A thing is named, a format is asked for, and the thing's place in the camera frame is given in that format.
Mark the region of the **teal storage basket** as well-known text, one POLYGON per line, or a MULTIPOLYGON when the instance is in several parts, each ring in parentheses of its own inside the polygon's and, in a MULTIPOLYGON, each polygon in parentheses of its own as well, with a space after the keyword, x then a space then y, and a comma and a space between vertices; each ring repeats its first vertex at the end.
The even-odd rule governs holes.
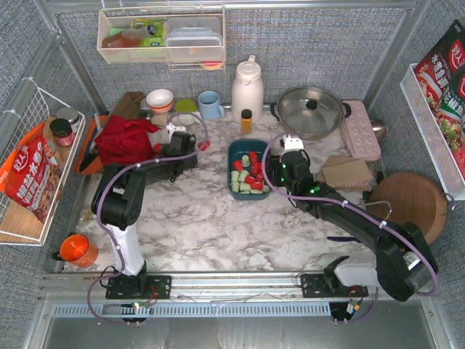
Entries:
MULTIPOLYGON (((267 144, 265 141, 247 139, 235 140, 229 145, 229 148, 227 150, 227 187, 234 199, 239 201, 260 201, 266 199, 269 196, 270 191, 265 182, 263 182, 263 194, 251 194, 250 191, 239 191, 238 193, 233 192, 231 189, 230 180, 230 173, 231 171, 235 170, 233 167, 234 161, 241 160, 243 155, 248 156, 248 154, 251 151, 256 151, 259 163, 262 165, 263 153, 266 147, 267 144)), ((252 163, 250 163, 249 167, 243 168, 243 170, 247 170, 249 172, 249 175, 255 178, 256 176, 253 176, 251 174, 251 166, 252 163)))

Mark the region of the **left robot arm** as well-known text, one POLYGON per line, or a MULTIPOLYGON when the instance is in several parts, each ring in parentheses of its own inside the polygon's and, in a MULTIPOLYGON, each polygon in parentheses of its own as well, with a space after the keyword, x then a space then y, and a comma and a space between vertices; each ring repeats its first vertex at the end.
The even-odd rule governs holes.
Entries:
POLYGON ((92 212, 108 234, 115 255, 113 272, 108 282, 101 284, 110 300, 141 299, 149 292, 157 293, 140 250, 137 221, 147 186, 175 182, 183 172, 198 165, 196 136, 173 123, 181 115, 173 113, 168 118, 169 142, 161 146, 160 155, 127 166, 107 165, 92 199, 92 212))

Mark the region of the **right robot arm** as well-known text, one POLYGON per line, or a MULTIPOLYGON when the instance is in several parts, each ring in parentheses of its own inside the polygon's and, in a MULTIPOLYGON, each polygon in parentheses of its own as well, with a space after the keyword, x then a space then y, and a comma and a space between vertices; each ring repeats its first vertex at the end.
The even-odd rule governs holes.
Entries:
POLYGON ((310 158, 297 136, 281 133, 283 152, 262 156, 265 182, 297 209, 330 222, 368 247, 376 259, 376 278, 393 299, 405 302, 413 294, 433 297, 440 291, 438 267, 419 226, 383 220, 346 200, 331 186, 314 180, 310 158))

